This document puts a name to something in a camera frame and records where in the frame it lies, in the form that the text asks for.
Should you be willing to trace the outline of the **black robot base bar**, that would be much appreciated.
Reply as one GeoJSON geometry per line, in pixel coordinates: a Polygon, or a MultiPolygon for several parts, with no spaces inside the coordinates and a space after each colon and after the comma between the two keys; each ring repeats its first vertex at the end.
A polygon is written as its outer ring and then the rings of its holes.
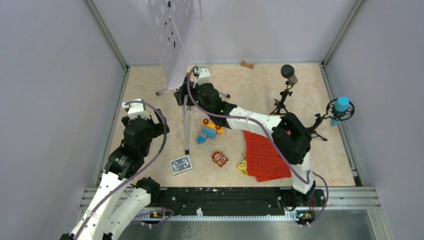
{"type": "Polygon", "coordinates": [[[301,196],[290,187],[163,187],[148,207],[173,210],[174,216],[206,217],[282,216],[301,208],[322,207],[325,194],[314,189],[301,196]]]}

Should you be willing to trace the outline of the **red sheet music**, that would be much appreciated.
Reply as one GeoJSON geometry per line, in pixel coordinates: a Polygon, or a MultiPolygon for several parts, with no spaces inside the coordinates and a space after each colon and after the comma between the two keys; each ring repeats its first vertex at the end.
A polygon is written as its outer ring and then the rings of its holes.
{"type": "Polygon", "coordinates": [[[288,165],[265,136],[243,132],[246,146],[246,172],[258,182],[290,178],[288,165]]]}

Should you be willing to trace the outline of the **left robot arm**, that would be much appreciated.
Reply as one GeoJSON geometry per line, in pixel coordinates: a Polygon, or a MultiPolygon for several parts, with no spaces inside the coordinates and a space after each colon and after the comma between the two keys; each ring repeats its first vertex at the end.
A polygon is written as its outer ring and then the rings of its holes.
{"type": "Polygon", "coordinates": [[[153,139],[161,135],[166,137],[170,131],[161,110],[154,112],[158,123],[144,110],[122,118],[124,138],[109,156],[94,197],[76,226],[60,239],[117,240],[142,209],[160,202],[160,184],[151,177],[144,177],[124,203],[116,206],[133,178],[140,173],[153,139]]]}

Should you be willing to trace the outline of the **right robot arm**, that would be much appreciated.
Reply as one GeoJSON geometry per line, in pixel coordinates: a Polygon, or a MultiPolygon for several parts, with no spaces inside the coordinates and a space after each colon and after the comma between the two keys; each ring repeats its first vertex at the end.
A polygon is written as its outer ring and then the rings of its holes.
{"type": "Polygon", "coordinates": [[[312,136],[295,114],[289,112],[283,116],[271,116],[245,110],[223,100],[212,83],[183,84],[173,95],[179,105],[197,107],[219,127],[266,137],[289,166],[294,202],[307,206],[313,200],[316,183],[310,176],[312,136]]]}

